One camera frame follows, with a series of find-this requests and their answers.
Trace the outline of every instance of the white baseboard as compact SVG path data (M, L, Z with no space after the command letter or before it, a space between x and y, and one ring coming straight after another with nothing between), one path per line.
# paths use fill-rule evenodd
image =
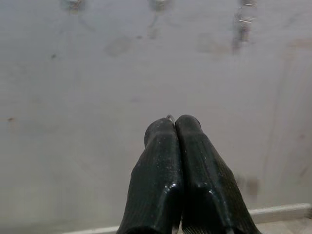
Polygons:
M311 214L312 206L309 203L298 203L285 206L274 206L263 209L249 210L253 221L258 223L277 222L289 219L299 219ZM63 234L115 234L118 226L89 229Z

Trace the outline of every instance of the white wall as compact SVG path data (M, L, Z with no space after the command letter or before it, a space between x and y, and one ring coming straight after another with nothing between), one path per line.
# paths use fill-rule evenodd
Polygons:
M238 2L0 1L0 230L118 225L154 120L196 116L249 207L312 202L312 3L263 0L231 50Z

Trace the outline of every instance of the baseboard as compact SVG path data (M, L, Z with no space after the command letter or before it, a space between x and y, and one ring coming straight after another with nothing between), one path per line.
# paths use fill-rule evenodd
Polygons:
M309 203L298 203L285 206L274 206L263 209L250 210L253 221L258 223L277 222L290 219L305 218L311 215L312 206ZM118 226L89 229L63 234L115 234Z

